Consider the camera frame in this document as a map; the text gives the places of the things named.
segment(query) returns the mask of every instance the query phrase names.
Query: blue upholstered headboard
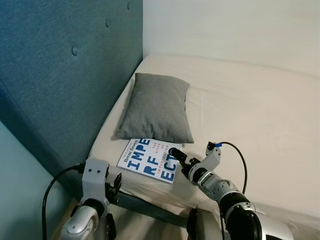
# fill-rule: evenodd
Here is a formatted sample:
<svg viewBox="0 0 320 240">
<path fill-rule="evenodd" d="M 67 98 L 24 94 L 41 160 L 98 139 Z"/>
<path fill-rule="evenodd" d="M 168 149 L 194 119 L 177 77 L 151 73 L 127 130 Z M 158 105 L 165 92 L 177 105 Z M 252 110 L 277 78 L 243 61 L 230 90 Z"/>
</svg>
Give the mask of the blue upholstered headboard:
<svg viewBox="0 0 320 240">
<path fill-rule="evenodd" d="M 1 1 L 1 121 L 52 175 L 87 159 L 142 37 L 142 0 Z M 79 179 L 62 179 L 75 197 Z"/>
</svg>

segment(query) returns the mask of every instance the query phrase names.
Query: mattress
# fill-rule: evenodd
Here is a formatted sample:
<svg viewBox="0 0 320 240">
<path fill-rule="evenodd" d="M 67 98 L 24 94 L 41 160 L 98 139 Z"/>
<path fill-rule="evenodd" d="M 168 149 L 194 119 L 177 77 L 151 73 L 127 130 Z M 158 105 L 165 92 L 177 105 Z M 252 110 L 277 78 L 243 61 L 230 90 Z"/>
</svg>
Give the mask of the mattress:
<svg viewBox="0 0 320 240">
<path fill-rule="evenodd" d="M 242 152 L 248 170 L 246 196 L 255 203 L 319 216 L 319 83 L 312 75 L 206 58 L 150 55 L 136 73 L 168 75 L 190 83 L 186 113 L 194 144 L 188 158 L 202 160 L 208 141 L 227 141 Z M 134 86 L 132 76 L 106 118 L 90 156 L 108 161 L 108 182 L 122 173 L 121 190 L 178 215 L 217 204 L 178 168 L 174 184 L 117 168 L 129 140 L 115 139 Z M 244 167 L 237 152 L 221 148 L 214 170 L 242 189 Z"/>
</svg>

